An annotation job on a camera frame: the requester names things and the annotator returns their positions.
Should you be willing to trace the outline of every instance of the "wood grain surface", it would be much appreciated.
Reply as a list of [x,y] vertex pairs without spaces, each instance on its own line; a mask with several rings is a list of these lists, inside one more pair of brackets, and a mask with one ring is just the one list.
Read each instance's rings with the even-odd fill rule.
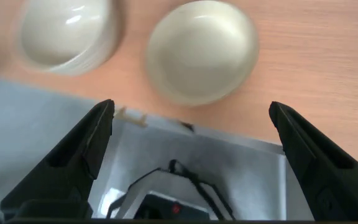
[[279,142],[271,101],[287,104],[358,160],[358,1],[231,0],[254,20],[260,58],[250,78],[211,105],[173,105],[150,87],[144,50],[153,27],[182,0],[118,1],[125,25],[114,56],[79,77],[30,70],[14,51],[22,1],[0,1],[0,77],[104,100],[229,133]]

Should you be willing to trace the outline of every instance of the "black device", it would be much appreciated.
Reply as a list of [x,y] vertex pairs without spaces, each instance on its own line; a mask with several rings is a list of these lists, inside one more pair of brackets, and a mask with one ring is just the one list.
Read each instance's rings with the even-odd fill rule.
[[[314,219],[358,221],[358,162],[291,107],[272,102],[268,112]],[[91,219],[92,209],[87,200],[98,177],[113,116],[112,100],[100,102],[91,109],[2,200],[5,220],[8,223],[140,223],[140,220]],[[200,186],[191,172],[179,175]],[[170,203],[159,200],[148,197],[145,209],[139,210],[137,217],[155,218],[147,206],[152,202]],[[188,212],[198,217],[197,223],[210,222],[198,211],[190,208]]]

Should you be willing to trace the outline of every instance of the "white bowl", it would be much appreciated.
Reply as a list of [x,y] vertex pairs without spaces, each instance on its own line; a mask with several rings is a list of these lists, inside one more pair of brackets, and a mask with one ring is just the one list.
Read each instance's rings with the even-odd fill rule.
[[17,41],[20,54],[40,70],[79,75],[105,62],[119,38],[111,0],[30,0]]
[[184,4],[159,22],[146,53],[154,87],[183,105],[203,105],[235,90],[259,54],[252,21],[219,1]]

